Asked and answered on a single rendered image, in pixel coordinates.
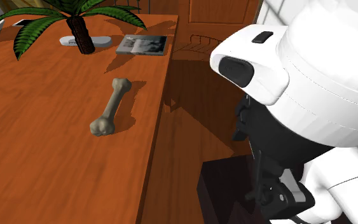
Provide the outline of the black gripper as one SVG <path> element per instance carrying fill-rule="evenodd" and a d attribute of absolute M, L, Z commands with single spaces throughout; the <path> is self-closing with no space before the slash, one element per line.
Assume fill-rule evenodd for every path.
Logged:
<path fill-rule="evenodd" d="M 260 206 L 266 205 L 269 220 L 289 219 L 315 205 L 313 195 L 303 184 L 296 181 L 303 175 L 304 164 L 332 150 L 332 146 L 316 143 L 289 130 L 282 125 L 267 107 L 244 95 L 235 108 L 236 129 L 234 141 L 249 140 L 254 155 L 254 189 L 245 195 Z M 267 184 L 267 199 L 264 193 L 263 175 L 266 156 L 292 173 L 283 173 L 280 178 Z"/>

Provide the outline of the dark robot stand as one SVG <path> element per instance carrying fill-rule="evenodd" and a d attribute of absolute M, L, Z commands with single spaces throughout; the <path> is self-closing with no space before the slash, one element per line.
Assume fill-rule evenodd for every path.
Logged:
<path fill-rule="evenodd" d="M 253 200 L 251 155 L 211 160 L 202 164 L 197 194 L 204 224 L 271 224 Z"/>

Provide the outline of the grey-beige toy bone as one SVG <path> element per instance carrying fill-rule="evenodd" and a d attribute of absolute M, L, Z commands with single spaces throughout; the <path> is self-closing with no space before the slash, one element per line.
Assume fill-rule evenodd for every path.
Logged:
<path fill-rule="evenodd" d="M 115 131 L 114 116 L 121 99 L 132 87 L 127 78 L 114 78 L 112 82 L 113 93 L 102 115 L 90 124 L 90 132 L 99 137 L 113 134 Z"/>

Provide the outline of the brown wooden door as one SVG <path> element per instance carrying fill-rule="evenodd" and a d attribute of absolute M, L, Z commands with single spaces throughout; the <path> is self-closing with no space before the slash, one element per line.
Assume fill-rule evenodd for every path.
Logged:
<path fill-rule="evenodd" d="M 263 0 L 180 0 L 174 60 L 208 61 L 228 36 L 254 24 Z"/>

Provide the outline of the grey book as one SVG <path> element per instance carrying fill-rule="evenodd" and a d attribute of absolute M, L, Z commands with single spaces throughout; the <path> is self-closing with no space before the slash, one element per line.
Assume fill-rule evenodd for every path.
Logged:
<path fill-rule="evenodd" d="M 163 56 L 166 36 L 127 34 L 116 49 L 116 54 Z"/>

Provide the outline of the white oblong remote control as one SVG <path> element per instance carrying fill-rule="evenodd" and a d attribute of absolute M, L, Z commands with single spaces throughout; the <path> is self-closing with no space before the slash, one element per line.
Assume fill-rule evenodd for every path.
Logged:
<path fill-rule="evenodd" d="M 91 37 L 95 47 L 108 47 L 111 45 L 112 40 L 109 36 L 96 36 Z M 59 39 L 62 46 L 77 46 L 74 36 L 64 36 Z"/>

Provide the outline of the brown wooden table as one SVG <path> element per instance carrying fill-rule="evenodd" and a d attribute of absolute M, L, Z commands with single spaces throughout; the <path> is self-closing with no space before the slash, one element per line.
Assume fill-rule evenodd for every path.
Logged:
<path fill-rule="evenodd" d="M 139 224 L 178 17 L 141 15 L 146 35 L 166 35 L 163 56 L 118 55 L 125 34 L 140 28 L 104 16 L 86 18 L 111 46 L 83 55 L 51 25 L 16 59 L 18 17 L 0 33 L 0 224 Z M 113 93 L 127 78 L 115 131 L 95 136 Z"/>

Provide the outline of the green palm plant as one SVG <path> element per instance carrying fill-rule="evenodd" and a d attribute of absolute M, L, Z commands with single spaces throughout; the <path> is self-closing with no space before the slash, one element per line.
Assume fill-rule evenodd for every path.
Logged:
<path fill-rule="evenodd" d="M 104 15 L 126 22 L 128 24 L 146 29 L 144 22 L 134 13 L 135 6 L 103 6 L 99 4 L 105 0 L 45 0 L 50 8 L 25 7 L 10 10 L 0 15 L 0 21 L 15 15 L 40 15 L 41 18 L 32 20 L 24 25 L 17 33 L 13 51 L 15 57 L 21 56 L 30 46 L 42 35 L 42 33 L 53 23 L 65 20 L 71 30 L 74 40 L 82 54 L 91 54 L 95 51 L 95 46 L 89 35 L 84 21 L 84 17 L 94 15 Z"/>

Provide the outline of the dark flat phone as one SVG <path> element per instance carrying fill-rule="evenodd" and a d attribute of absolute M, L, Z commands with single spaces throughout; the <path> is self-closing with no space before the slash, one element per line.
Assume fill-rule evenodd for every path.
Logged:
<path fill-rule="evenodd" d="M 33 19 L 21 19 L 18 22 L 15 22 L 12 26 L 13 27 L 23 27 L 32 21 L 33 21 Z"/>

